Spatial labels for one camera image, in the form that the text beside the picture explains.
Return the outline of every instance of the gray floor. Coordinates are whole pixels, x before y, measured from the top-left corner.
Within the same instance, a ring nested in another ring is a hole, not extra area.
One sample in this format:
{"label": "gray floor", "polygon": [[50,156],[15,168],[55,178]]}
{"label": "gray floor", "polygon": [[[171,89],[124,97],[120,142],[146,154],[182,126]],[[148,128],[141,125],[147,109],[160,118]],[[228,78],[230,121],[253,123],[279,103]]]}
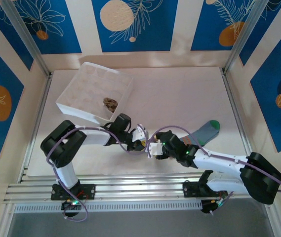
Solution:
{"label": "gray floor", "polygon": [[15,214],[9,237],[272,237],[263,206],[251,199],[229,200],[214,212],[91,212],[73,223],[59,213]]}

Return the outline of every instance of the black bracket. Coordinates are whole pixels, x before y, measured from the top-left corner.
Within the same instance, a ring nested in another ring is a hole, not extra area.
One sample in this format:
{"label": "black bracket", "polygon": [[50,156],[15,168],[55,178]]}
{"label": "black bracket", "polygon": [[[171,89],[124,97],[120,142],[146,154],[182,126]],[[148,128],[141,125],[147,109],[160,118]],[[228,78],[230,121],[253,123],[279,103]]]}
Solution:
{"label": "black bracket", "polygon": [[[40,145],[40,148],[44,152],[45,156],[48,155],[50,150],[64,135],[75,128],[76,126],[72,122],[65,120],[55,130],[53,130]],[[86,135],[83,132],[76,131],[67,138],[66,143],[61,142],[50,156],[50,159],[54,162],[55,166],[57,168],[61,168],[69,164],[76,155],[85,138]]]}
{"label": "black bracket", "polygon": [[[110,127],[107,127],[108,124],[102,126],[105,130],[108,130],[115,134],[119,141],[123,144],[127,144],[128,151],[142,151],[145,147],[140,140],[132,141],[132,133],[136,129],[133,129],[129,132],[126,131],[128,126],[131,126],[131,118],[125,114],[119,114],[117,118],[111,123]],[[105,146],[110,146],[117,144],[116,139],[111,136],[109,141]]]}
{"label": "black bracket", "polygon": [[226,196],[227,191],[215,192],[207,185],[207,180],[212,170],[206,170],[200,177],[198,182],[190,182],[186,180],[183,184],[183,194],[185,198],[219,198]]}
{"label": "black bracket", "polygon": [[65,215],[68,217],[74,217],[76,215],[78,215],[78,212],[66,212],[66,211],[73,211],[73,210],[81,210],[82,207],[77,204],[73,205],[72,202],[69,201],[65,201],[61,204],[61,210],[64,211],[65,210]]}
{"label": "black bracket", "polygon": [[185,198],[214,198],[213,200],[201,200],[202,212],[210,213],[218,208],[216,200],[225,198],[228,195],[227,191],[215,192],[207,185],[207,180],[212,170],[206,170],[200,177],[198,182],[190,182],[186,180],[183,184],[183,194]]}
{"label": "black bracket", "polygon": [[[80,191],[75,194],[80,200],[94,200],[95,197],[95,184],[80,184]],[[51,200],[68,200],[73,199],[63,187],[59,184],[52,185]]]}
{"label": "black bracket", "polygon": [[[247,157],[252,164],[281,181],[281,173],[272,166],[261,154],[252,152]],[[259,171],[245,166],[240,169],[240,177],[251,197],[260,203],[270,205],[278,192],[279,184]]]}
{"label": "black bracket", "polygon": [[197,168],[194,164],[195,153],[199,149],[196,145],[185,145],[175,134],[171,131],[157,134],[162,144],[163,155],[157,159],[165,159],[167,157],[176,158],[176,161],[184,167]]}

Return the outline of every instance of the white plastic tray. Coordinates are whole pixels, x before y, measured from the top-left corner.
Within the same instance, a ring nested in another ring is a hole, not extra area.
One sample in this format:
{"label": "white plastic tray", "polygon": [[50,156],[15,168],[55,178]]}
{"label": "white plastic tray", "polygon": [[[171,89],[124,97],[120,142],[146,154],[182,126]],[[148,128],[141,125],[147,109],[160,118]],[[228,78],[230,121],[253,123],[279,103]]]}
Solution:
{"label": "white plastic tray", "polygon": [[[132,89],[131,75],[85,62],[56,104],[64,114],[104,125],[123,112]],[[106,97],[118,102],[114,113],[104,106],[103,99]]]}

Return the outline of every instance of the white wall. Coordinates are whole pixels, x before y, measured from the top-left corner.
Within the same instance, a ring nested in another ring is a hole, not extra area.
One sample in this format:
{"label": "white wall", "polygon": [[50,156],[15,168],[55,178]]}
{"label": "white wall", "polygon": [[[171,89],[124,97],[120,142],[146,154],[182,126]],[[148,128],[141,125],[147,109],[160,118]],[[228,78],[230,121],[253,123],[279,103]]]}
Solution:
{"label": "white wall", "polygon": [[103,53],[91,0],[66,0],[82,54],[43,55],[49,69],[77,69],[83,62],[111,68],[223,67],[230,51],[191,51],[205,0],[179,0],[170,52]]}
{"label": "white wall", "polygon": [[24,85],[24,91],[0,156],[0,203],[2,203],[7,185],[17,181],[26,146],[34,128],[46,77],[36,63],[33,64],[31,71],[28,71],[1,31],[0,57]]}
{"label": "white wall", "polygon": [[[228,74],[235,98],[242,108],[242,119],[254,151],[261,153],[281,172],[281,152],[277,153],[250,80],[281,39],[281,10],[243,67],[238,59]],[[281,208],[281,193],[277,194]]]}

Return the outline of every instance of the white table surface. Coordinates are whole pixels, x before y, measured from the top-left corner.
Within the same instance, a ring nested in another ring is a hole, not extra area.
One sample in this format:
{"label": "white table surface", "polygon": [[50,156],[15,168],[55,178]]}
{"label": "white table surface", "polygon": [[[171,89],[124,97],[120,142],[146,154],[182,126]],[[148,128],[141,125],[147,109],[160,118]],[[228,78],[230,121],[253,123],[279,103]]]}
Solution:
{"label": "white table surface", "polygon": [[[219,68],[139,68],[119,69],[135,78],[134,90],[124,113],[131,117],[132,128],[143,124],[150,134],[166,125],[179,125],[189,131],[199,129],[209,120],[218,120],[219,135],[207,149],[234,155],[245,155],[241,137]],[[55,104],[77,70],[55,71],[40,127],[31,155],[27,175],[53,175],[40,149],[43,139],[63,120],[97,127],[89,121],[61,113]],[[185,135],[177,129],[177,135]],[[153,174],[200,172],[182,167],[174,159],[155,160],[146,155],[130,156],[118,145],[82,146],[73,160],[77,175],[87,174]]]}

